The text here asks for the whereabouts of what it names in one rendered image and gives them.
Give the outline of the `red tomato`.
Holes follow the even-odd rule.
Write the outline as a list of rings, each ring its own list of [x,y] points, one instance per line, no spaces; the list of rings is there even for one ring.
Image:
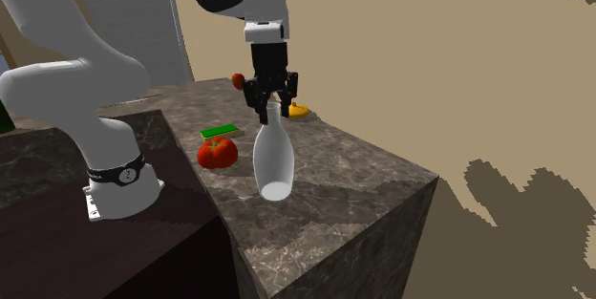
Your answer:
[[[231,139],[215,137],[207,140],[199,149],[197,160],[206,169],[226,168],[238,159],[238,149]]]

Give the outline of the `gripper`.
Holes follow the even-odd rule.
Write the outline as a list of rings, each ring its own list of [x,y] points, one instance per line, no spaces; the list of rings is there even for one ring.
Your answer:
[[[297,97],[298,74],[287,72],[287,43],[251,44],[255,77],[243,81],[246,105],[259,115],[262,125],[268,125],[266,105],[271,91],[279,90],[281,116],[289,117],[289,106]]]

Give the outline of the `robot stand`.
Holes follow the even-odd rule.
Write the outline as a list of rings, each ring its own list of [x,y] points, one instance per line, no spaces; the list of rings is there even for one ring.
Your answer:
[[[123,220],[89,220],[63,132],[0,138],[0,299],[240,299],[227,231],[162,112],[125,121],[164,186]]]

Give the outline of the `grey door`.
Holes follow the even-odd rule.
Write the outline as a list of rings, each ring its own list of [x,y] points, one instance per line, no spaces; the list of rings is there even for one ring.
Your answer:
[[[176,0],[84,0],[95,32],[134,59],[110,83],[136,94],[194,79]]]

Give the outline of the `green and yellow sponge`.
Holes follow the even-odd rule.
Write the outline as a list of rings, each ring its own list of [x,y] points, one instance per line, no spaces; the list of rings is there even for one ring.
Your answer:
[[[216,127],[203,129],[200,131],[200,135],[203,140],[209,140],[216,137],[229,137],[237,134],[240,129],[234,124],[225,124]]]

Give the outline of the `white bottle vase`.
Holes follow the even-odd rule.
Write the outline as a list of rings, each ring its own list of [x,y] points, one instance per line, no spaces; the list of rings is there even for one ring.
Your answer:
[[[253,170],[262,198],[279,202],[287,198],[294,180],[294,152],[281,122],[281,104],[266,105],[267,124],[263,124],[253,146]]]

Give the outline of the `dark green object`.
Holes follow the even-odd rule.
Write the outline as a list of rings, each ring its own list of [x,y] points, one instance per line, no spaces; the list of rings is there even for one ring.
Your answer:
[[[15,125],[8,113],[5,105],[0,100],[0,134],[5,134],[15,130]]]

